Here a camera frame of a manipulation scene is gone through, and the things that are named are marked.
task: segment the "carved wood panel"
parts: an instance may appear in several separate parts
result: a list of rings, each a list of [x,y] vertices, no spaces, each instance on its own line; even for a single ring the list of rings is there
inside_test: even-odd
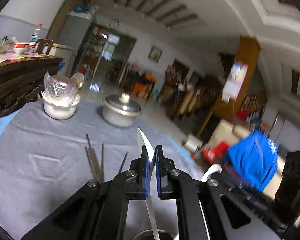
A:
[[[61,58],[22,59],[0,64],[0,117],[11,114],[43,91],[43,77],[56,75]]]

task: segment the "toilet paper roll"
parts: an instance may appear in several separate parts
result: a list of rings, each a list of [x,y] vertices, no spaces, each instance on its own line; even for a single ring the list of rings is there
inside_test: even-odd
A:
[[[188,140],[186,141],[184,147],[192,153],[195,153],[198,148],[201,148],[203,142],[192,134],[188,135]]]

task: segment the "pot lid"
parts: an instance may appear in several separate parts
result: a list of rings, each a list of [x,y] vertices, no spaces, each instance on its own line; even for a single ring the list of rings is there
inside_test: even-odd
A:
[[[121,96],[110,95],[107,96],[105,100],[115,108],[124,111],[139,112],[141,110],[141,106],[137,102],[130,100],[130,96],[128,94],[122,94]]]

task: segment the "bowl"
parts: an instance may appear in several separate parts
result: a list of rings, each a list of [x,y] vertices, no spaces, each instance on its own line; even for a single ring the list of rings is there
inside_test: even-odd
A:
[[[158,229],[158,233],[161,240],[173,240],[173,237],[164,230]],[[132,240],[154,240],[152,229],[138,233]]]
[[[77,105],[79,104],[81,98],[77,95],[76,99],[72,102],[70,106],[57,106],[49,99],[45,91],[42,93],[43,98],[43,108],[48,116],[57,120],[65,120],[73,116]]]
[[[29,43],[25,42],[17,42],[13,44],[13,50],[16,54],[22,54],[23,52],[27,51],[29,47]]]

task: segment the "refrigerator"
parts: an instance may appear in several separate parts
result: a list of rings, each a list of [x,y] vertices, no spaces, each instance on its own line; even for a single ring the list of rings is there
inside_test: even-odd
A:
[[[87,17],[68,16],[57,42],[71,47],[73,50],[66,76],[70,77],[76,72],[84,50],[83,45],[88,41],[92,28],[92,17],[88,19]]]

